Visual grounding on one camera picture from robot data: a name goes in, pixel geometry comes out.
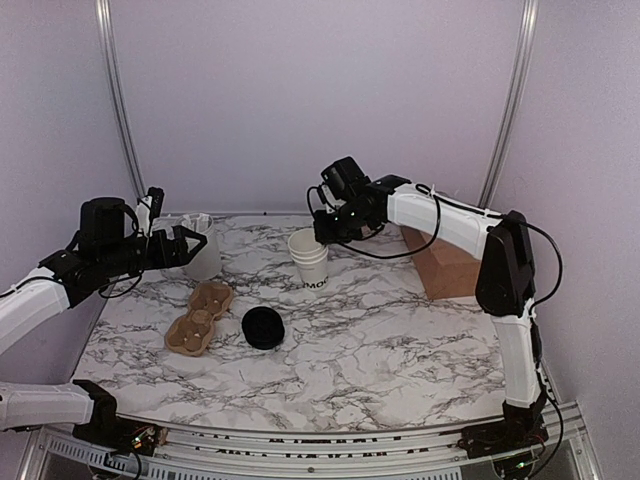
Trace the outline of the stack of white paper cups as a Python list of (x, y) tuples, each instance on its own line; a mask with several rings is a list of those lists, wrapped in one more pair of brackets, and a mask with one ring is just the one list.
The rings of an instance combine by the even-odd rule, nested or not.
[(313, 228), (291, 234), (287, 241), (291, 258), (303, 287), (312, 292), (323, 290), (328, 283), (328, 246), (319, 243)]

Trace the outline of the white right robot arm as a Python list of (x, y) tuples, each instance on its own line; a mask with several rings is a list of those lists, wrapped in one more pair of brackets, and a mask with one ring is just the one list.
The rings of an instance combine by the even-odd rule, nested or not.
[(387, 175), (328, 170), (316, 190), (323, 206), (314, 211), (318, 242), (346, 249), (387, 224), (428, 231), (479, 261), (474, 294), (497, 333), (505, 377), (503, 416), (480, 429), (506, 448), (534, 436), (546, 404), (539, 371), (542, 346), (535, 324), (535, 264), (525, 217), (500, 214), (452, 200), (432, 187)]

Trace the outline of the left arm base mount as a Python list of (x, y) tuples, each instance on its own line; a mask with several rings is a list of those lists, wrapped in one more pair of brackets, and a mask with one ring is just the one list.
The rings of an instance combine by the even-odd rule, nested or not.
[(98, 397), (88, 423), (75, 425), (74, 438), (110, 448), (117, 453), (137, 453), (152, 456), (162, 429), (155, 424), (123, 418), (117, 415), (113, 397)]

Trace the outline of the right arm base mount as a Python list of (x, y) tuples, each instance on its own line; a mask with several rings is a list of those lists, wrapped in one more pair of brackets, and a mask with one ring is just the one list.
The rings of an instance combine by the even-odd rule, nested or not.
[(456, 445), (469, 459), (475, 459), (541, 444), (548, 439), (541, 419), (531, 426), (521, 420), (500, 420), (464, 427)]

